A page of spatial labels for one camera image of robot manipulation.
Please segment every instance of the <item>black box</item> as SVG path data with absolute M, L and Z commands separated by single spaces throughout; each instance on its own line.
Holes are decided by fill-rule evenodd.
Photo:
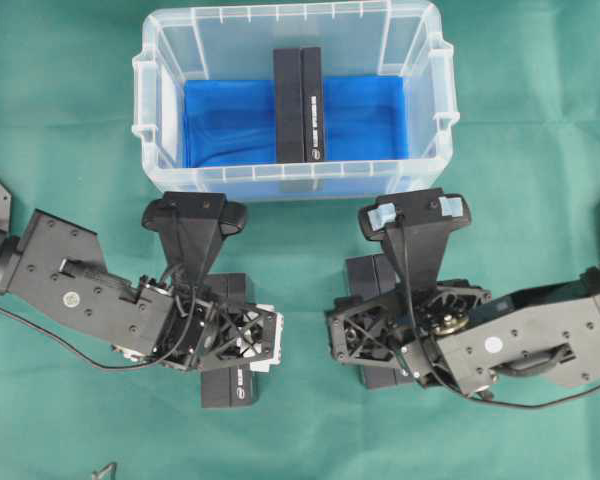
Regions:
M 276 106 L 276 163 L 304 162 L 302 54 L 299 48 L 273 51 Z
M 324 91 L 320 48 L 302 49 L 302 102 L 304 111 L 304 160 L 324 162 Z
M 251 283 L 244 273 L 209 275 L 204 283 L 213 293 L 229 300 L 245 303 L 251 299 Z M 256 398 L 256 376 L 249 365 L 209 370 L 200 374 L 202 408 L 247 407 Z

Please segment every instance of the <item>green cloth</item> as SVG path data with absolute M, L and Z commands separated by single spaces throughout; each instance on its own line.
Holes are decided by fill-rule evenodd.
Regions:
M 164 267 L 140 216 L 157 190 L 132 136 L 131 57 L 165 1 L 0 0 L 0 179 L 13 231 L 34 208 L 99 232 L 110 270 Z M 443 277 L 495 295 L 574 279 L 600 261 L 600 0 L 438 0 L 455 45 L 455 154 L 437 183 L 465 195 Z M 283 363 L 250 409 L 205 411 L 199 376 L 90 369 L 0 317 L 0 479 L 83 479 L 110 460 L 126 479 L 600 478 L 600 396 L 537 412 L 442 390 L 368 392 L 327 349 L 323 310 L 345 258 L 379 251 L 359 232 L 367 200 L 260 204 L 218 272 L 247 272 L 285 314 Z M 110 363 L 107 345 L 0 298 Z M 497 397 L 565 393 L 504 379 Z

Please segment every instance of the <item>white label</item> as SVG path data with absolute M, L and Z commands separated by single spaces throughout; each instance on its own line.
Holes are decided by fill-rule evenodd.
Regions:
M 240 400 L 244 400 L 245 390 L 242 388 L 244 385 L 244 377 L 242 376 L 242 369 L 238 369 L 238 388 L 236 388 L 236 395 Z
M 318 148 L 318 99 L 315 95 L 311 97 L 311 125 L 313 127 L 313 148 Z
M 499 353 L 504 347 L 500 337 L 488 337 L 484 341 L 484 349 L 489 353 Z

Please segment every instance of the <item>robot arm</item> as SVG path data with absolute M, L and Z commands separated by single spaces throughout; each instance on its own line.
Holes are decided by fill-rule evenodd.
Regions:
M 384 255 L 347 262 L 358 295 L 338 299 L 327 324 L 334 358 L 363 366 L 370 388 L 442 383 L 492 399 L 501 375 L 543 375 L 565 387 L 600 380 L 600 268 L 492 300 L 466 280 L 437 280 L 449 234 L 470 223 L 461 196 L 379 197 L 359 220 Z M 360 295 L 373 283 L 381 295 Z
M 246 294 L 221 294 L 217 276 L 208 275 L 224 240 L 245 223 L 244 205 L 223 194 L 165 193 L 142 224 L 159 234 L 168 268 L 163 278 L 143 276 L 134 286 L 108 271 L 94 232 L 37 210 L 22 238 L 0 229 L 0 295 L 16 295 L 140 362 L 92 362 L 105 370 L 161 363 L 182 371 L 268 371 L 279 363 L 281 315 L 245 303 Z M 246 283 L 242 274 L 223 277 L 230 275 Z

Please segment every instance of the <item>plastic storage box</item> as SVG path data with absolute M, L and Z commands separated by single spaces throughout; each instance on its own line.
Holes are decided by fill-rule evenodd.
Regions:
M 271 80 L 273 49 L 302 46 L 321 47 L 325 76 L 404 79 L 408 158 L 183 168 L 185 82 Z M 162 191 L 242 201 L 375 196 L 429 187 L 453 153 L 453 47 L 427 1 L 158 10 L 144 23 L 133 68 L 132 131 L 142 142 L 142 166 Z

